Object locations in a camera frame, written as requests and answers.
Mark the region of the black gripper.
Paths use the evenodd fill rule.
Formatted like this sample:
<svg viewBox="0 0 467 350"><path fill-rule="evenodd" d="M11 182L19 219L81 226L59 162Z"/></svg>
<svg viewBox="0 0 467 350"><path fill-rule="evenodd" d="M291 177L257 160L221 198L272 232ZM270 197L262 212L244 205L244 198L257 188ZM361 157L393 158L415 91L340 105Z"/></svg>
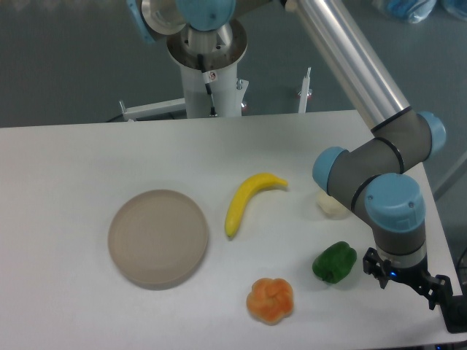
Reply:
<svg viewBox="0 0 467 350"><path fill-rule="evenodd" d="M452 302L450 277L429 274L426 249L418 249L408 255L394 255L368 248L363 256L363 272L373 276L381 289L389 281L411 287L426 298L430 310L436 306L447 307Z"/></svg>

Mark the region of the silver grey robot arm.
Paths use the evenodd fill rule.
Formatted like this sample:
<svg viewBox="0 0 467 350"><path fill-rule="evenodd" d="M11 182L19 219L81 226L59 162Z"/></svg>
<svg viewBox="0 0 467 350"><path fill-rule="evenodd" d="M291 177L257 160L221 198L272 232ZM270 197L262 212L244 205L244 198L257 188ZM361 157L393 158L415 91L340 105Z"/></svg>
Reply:
<svg viewBox="0 0 467 350"><path fill-rule="evenodd" d="M189 117L241 114L242 82L227 77L242 58L247 38L238 17L259 1L129 1L148 40L164 36L182 67ZM382 287L410 286L430 307L455 308L447 276L428 272L425 204L406 172L443 147L441 120L415 112L340 1L284 1L297 15L360 113L373 139L354 151L325 150L315 161L316 183L367 223L376 246L363 258L365 273Z"/></svg>

